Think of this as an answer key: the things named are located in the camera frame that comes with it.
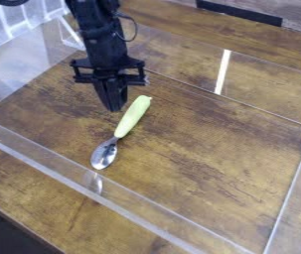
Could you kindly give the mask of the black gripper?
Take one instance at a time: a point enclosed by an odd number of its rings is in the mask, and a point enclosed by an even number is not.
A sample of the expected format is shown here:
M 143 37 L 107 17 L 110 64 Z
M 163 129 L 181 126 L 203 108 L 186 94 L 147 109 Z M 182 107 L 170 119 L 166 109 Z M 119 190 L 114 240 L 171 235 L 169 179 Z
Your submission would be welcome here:
M 144 61 L 127 54 L 122 33 L 80 32 L 86 58 L 71 62 L 75 81 L 90 83 L 99 100 L 111 112 L 119 111 L 127 101 L 127 85 L 146 85 Z

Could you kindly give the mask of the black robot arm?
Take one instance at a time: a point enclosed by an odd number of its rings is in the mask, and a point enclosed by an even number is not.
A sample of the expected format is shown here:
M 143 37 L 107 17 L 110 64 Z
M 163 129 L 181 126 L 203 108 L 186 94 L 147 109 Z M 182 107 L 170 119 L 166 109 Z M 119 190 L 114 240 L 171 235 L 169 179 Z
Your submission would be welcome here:
M 72 60 L 75 82 L 91 83 L 99 100 L 111 112 L 127 101 L 127 86 L 144 85 L 144 61 L 127 54 L 120 18 L 132 20 L 118 11 L 119 0 L 65 0 L 77 23 L 86 58 Z

